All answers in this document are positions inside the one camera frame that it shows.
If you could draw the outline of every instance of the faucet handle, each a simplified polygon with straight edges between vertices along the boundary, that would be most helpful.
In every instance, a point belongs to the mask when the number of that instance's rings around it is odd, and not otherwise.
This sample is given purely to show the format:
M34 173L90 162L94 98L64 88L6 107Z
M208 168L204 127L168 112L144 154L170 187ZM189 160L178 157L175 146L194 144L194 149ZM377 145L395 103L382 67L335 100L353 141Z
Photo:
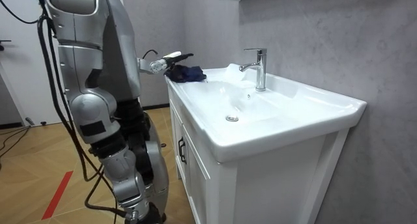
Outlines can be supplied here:
M268 49L266 48L246 48L245 51L257 51L258 55L266 55Z

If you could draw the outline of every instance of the faucet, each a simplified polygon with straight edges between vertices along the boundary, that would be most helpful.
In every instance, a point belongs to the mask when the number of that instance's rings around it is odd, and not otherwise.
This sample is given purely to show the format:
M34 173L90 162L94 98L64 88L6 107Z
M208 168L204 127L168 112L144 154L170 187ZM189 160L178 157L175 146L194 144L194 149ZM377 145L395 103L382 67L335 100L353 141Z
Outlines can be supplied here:
M248 68L256 68L256 90L265 91L266 80L266 48L250 48L245 51L255 50L257 51L257 62L252 64L243 64L239 66L241 72L245 72Z

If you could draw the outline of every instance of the floor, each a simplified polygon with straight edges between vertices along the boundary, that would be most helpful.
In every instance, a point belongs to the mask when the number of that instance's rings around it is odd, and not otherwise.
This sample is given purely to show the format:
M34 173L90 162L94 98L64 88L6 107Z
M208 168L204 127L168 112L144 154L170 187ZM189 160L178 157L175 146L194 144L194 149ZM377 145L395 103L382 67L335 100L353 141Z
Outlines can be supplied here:
M155 123L169 173L169 198L165 224L194 223L190 204L181 180L177 180L172 144L172 127L169 108L147 111ZM0 135L0 141L8 135ZM7 147L17 140L7 141ZM0 170L0 223L4 224L91 224L113 223L113 214L89 210L84 200L94 182L84 182L76 151L62 124L34 127L1 159ZM51 201L63 182L69 177L57 205ZM114 199L101 183L91 202L101 206L114 206ZM122 218L117 223L124 223Z

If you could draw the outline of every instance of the towel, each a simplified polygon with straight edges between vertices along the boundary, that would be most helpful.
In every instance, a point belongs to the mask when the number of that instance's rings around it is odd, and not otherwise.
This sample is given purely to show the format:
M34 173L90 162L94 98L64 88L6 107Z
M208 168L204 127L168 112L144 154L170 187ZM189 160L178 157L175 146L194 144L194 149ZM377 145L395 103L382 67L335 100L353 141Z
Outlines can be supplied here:
M175 65L173 68L170 68L165 71L165 76L167 76L171 81L176 83L185 83L190 81L203 81L206 79L206 75L203 73L200 66L187 67L183 65Z

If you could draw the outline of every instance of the bathroom sink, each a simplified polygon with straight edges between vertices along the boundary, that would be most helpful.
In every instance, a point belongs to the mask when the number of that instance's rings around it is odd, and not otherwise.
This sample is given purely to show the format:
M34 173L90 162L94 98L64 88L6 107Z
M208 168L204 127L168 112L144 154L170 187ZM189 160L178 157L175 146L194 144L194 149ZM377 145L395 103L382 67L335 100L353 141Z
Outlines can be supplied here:
M256 91L256 71L237 64L204 70L207 79L168 85L177 93L219 162L267 152L355 126L366 102L267 74Z

